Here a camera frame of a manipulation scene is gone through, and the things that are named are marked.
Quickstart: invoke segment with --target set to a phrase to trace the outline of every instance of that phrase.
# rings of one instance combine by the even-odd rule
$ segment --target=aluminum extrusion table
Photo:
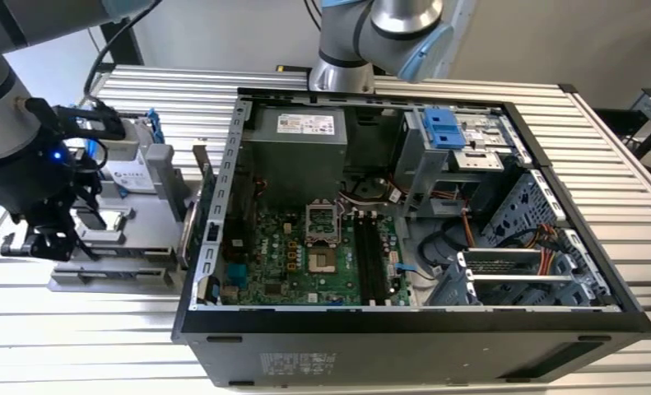
[[[191,148],[206,145],[218,167],[236,88],[294,90],[306,85],[299,73],[118,67],[96,93],[120,111],[155,108],[176,150],[175,166],[198,178]],[[386,95],[515,103],[651,318],[651,177],[581,96],[555,85],[435,80],[413,86],[390,77],[378,77],[376,90]],[[1,390],[227,392],[204,379],[188,347],[171,344],[178,295],[54,294],[46,288],[52,267],[54,263],[0,258]],[[259,390],[284,391],[651,394],[651,339],[549,385]]]

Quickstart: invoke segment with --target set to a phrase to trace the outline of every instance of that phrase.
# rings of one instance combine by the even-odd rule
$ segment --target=blue drive bay latch
[[[455,113],[449,109],[425,109],[423,126],[438,149],[462,149],[467,139],[457,124]]]

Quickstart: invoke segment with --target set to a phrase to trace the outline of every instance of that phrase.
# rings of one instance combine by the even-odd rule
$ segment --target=robotic arm
[[[68,138],[123,139],[116,112],[103,103],[92,111],[52,109],[30,93],[1,53],[126,16],[150,0],[0,0],[0,206],[15,223],[26,221],[24,239],[4,240],[3,255],[67,261],[79,247],[71,209],[96,213],[100,166],[86,152],[72,153]],[[78,120],[103,124],[83,129]]]
[[[406,81],[431,75],[453,32],[441,22],[443,0],[322,3],[319,64],[310,77],[311,89],[374,92],[371,63]],[[70,151],[64,140],[122,140],[126,136],[118,113],[100,100],[92,100],[95,109],[86,111],[52,109],[43,99],[31,98],[3,53],[142,8],[146,15],[158,4],[159,0],[0,0],[0,206],[16,224],[28,226],[27,232],[4,240],[3,255],[67,261],[79,247],[95,258],[76,234],[71,209],[84,210],[87,217],[95,214],[96,223],[104,226],[96,202],[104,161],[98,164],[84,150]],[[79,119],[95,121],[103,128],[83,129]]]
[[[374,93],[371,63],[409,82],[431,77],[453,39],[443,0],[323,0],[312,91]]]

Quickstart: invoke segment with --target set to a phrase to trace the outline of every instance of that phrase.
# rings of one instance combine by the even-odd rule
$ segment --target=motherboard
[[[228,264],[223,304],[410,305],[394,219],[342,214],[327,202],[258,211],[254,248],[246,263]]]

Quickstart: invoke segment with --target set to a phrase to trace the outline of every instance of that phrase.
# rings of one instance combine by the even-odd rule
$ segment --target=power supply label
[[[262,370],[268,376],[328,375],[335,368],[334,352],[264,352]]]
[[[335,117],[331,115],[282,114],[278,133],[335,135]]]

